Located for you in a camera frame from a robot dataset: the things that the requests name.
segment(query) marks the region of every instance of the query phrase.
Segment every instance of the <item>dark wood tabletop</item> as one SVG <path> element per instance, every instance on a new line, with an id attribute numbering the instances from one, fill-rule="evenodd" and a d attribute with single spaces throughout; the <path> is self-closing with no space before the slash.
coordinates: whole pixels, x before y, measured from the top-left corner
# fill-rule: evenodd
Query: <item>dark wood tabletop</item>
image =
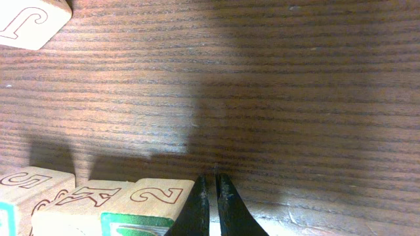
<path id="1" fill-rule="evenodd" d="M 270 235 L 420 235 L 420 1 L 73 0 L 0 46 L 0 173 L 227 173 Z"/>

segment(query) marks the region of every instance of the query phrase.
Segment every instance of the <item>block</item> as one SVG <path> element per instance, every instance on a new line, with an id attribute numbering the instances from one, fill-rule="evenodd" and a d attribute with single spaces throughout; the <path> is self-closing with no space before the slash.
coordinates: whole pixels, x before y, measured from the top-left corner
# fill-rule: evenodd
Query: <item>block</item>
<path id="1" fill-rule="evenodd" d="M 33 236 L 32 214 L 74 188 L 73 174 L 38 167 L 0 177 L 0 235 Z"/>
<path id="2" fill-rule="evenodd" d="M 134 183 L 90 180 L 32 216 L 33 232 L 42 236 L 100 236 L 100 214 Z"/>
<path id="3" fill-rule="evenodd" d="M 102 235 L 164 235 L 177 219 L 193 185 L 191 180 L 139 180 L 102 213 Z"/>
<path id="4" fill-rule="evenodd" d="M 0 45 L 38 50 L 72 17 L 66 0 L 0 2 Z"/>

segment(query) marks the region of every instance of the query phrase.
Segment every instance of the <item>beige wooden block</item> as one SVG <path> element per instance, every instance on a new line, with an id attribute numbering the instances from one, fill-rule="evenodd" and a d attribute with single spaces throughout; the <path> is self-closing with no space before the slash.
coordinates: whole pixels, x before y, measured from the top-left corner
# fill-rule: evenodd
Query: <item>beige wooden block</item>
<path id="1" fill-rule="evenodd" d="M 102 235 L 164 235 L 178 218 L 193 185 L 191 180 L 139 180 L 102 213 Z"/>
<path id="2" fill-rule="evenodd" d="M 32 236 L 31 215 L 74 188 L 73 174 L 38 167 L 0 177 L 0 235 Z"/>
<path id="3" fill-rule="evenodd" d="M 42 236 L 100 236 L 100 214 L 134 183 L 90 180 L 60 201 L 36 212 L 33 232 Z"/>
<path id="4" fill-rule="evenodd" d="M 0 45 L 38 50 L 71 17 L 66 0 L 0 1 Z"/>

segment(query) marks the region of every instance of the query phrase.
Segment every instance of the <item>green border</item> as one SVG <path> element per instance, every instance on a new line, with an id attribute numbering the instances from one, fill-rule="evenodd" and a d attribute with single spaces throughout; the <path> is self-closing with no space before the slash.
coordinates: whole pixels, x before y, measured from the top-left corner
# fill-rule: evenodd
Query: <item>green border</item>
<path id="1" fill-rule="evenodd" d="M 171 227 L 174 221 L 170 218 L 155 217 L 155 216 L 137 216 L 130 214 L 115 214 L 115 213 L 102 213 L 100 215 L 100 222 L 102 225 L 102 236 L 111 236 L 111 223 L 126 223 L 138 226 L 159 226 L 159 227 Z"/>
<path id="2" fill-rule="evenodd" d="M 9 236 L 16 236 L 16 224 L 14 219 L 14 206 L 0 202 L 0 210 L 6 210 L 9 219 Z"/>

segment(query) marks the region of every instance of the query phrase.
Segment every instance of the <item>alphabet block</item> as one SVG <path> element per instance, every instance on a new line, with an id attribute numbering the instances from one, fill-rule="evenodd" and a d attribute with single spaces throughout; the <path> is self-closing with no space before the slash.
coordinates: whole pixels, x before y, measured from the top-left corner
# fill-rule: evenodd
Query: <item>alphabet block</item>
<path id="1" fill-rule="evenodd" d="M 0 177 L 0 235 L 33 236 L 32 214 L 74 188 L 73 174 L 38 167 Z"/>
<path id="2" fill-rule="evenodd" d="M 193 185 L 191 180 L 139 180 L 102 213 L 102 235 L 164 235 L 178 218 Z"/>
<path id="3" fill-rule="evenodd" d="M 72 17 L 66 0 L 0 3 L 0 45 L 38 50 Z"/>
<path id="4" fill-rule="evenodd" d="M 33 232 L 42 236 L 100 236 L 100 214 L 134 183 L 90 180 L 59 201 L 36 212 Z"/>

